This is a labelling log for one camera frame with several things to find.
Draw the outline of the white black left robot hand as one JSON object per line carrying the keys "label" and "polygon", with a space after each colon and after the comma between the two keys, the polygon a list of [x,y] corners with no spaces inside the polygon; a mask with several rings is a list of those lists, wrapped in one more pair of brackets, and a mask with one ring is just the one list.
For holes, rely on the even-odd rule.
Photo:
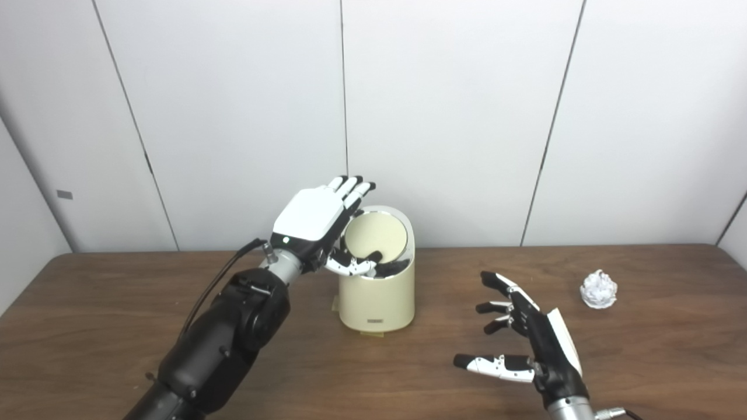
{"label": "white black left robot hand", "polygon": [[376,189],[362,176],[339,176],[317,188],[295,194],[273,223],[269,244],[278,260],[267,269],[286,284],[321,268],[348,277],[366,274],[382,260],[379,251],[355,257],[336,247],[361,205]]}

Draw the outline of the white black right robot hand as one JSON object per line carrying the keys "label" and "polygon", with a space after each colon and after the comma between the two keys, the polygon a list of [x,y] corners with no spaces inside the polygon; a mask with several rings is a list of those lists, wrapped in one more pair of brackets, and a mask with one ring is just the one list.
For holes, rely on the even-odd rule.
{"label": "white black right robot hand", "polygon": [[457,353],[453,365],[503,381],[531,383],[550,415],[570,409],[575,411],[577,418],[592,418],[581,361],[558,308],[544,313],[520,285],[499,273],[481,271],[480,278],[483,285],[507,298],[506,302],[491,300],[477,304],[478,314],[499,314],[486,324],[484,333],[490,335],[504,329],[513,330],[529,341],[532,354]]}

